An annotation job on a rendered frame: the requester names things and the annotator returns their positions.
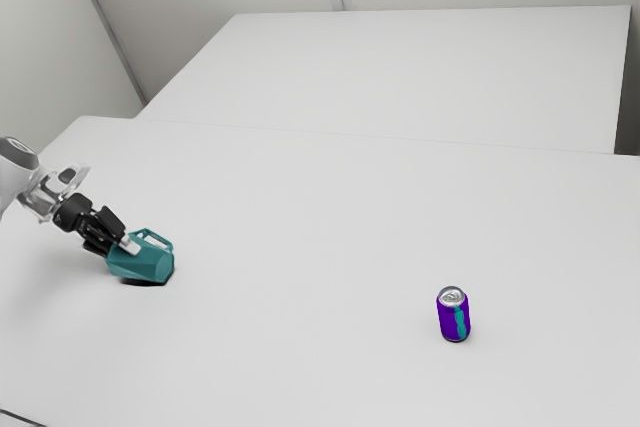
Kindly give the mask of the teal faceted mug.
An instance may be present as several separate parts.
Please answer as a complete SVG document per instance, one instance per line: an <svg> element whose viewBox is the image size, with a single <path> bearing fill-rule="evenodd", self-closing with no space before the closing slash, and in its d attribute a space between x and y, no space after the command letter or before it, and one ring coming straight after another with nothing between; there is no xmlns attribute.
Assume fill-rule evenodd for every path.
<svg viewBox="0 0 640 427"><path fill-rule="evenodd" d="M173 244L148 228L131 232L128 237L129 247L135 245L139 250L131 255L113 245L105 259L110 273L128 280L166 284L175 271Z"/></svg>

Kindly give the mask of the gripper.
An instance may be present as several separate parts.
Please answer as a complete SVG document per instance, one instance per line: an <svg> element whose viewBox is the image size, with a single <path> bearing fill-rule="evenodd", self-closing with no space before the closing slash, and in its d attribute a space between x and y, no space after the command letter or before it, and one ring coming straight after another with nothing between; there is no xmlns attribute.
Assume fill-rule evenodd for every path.
<svg viewBox="0 0 640 427"><path fill-rule="evenodd" d="M116 246L129 255L137 255L140 246L125 232L125 225L107 207L99 211L93 202L80 193L64 200L53 216L53 223L66 233L76 232L83 239L83 248L101 257L107 257Z"/></svg>

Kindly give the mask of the purple can with teal stripe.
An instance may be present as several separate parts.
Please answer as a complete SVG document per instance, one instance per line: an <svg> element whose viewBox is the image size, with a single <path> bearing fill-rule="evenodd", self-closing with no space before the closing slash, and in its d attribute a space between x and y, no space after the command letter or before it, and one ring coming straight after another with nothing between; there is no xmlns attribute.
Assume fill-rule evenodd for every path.
<svg viewBox="0 0 640 427"><path fill-rule="evenodd" d="M443 287L436 296L440 330L449 342L462 342L471 333L469 299L457 286Z"/></svg>

